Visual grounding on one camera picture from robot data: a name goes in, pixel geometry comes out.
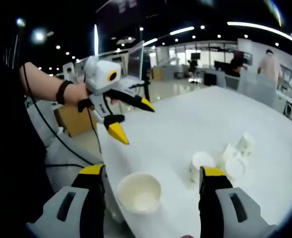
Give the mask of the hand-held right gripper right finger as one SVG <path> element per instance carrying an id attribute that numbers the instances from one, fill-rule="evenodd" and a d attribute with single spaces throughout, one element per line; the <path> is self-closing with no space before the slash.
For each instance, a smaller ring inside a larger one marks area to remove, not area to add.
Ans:
<path id="1" fill-rule="evenodd" d="M 233 187 L 218 168 L 200 167 L 199 194 L 202 238 L 269 238 L 277 229 L 262 218 L 260 206 L 241 188 Z"/>

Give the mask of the person's left hand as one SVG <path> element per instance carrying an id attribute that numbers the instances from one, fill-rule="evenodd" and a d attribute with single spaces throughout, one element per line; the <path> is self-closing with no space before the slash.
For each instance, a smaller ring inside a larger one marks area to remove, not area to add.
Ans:
<path id="1" fill-rule="evenodd" d="M 86 85 L 81 84 L 69 84 L 64 92 L 64 100 L 66 105 L 77 106 L 77 104 L 89 97 Z"/>

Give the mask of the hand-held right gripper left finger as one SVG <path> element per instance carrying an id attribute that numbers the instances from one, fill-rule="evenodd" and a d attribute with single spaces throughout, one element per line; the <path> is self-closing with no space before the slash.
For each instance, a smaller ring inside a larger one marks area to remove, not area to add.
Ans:
<path id="1" fill-rule="evenodd" d="M 26 229 L 33 238 L 102 238 L 105 212 L 103 164 L 79 171 L 72 186 L 61 188 Z"/>

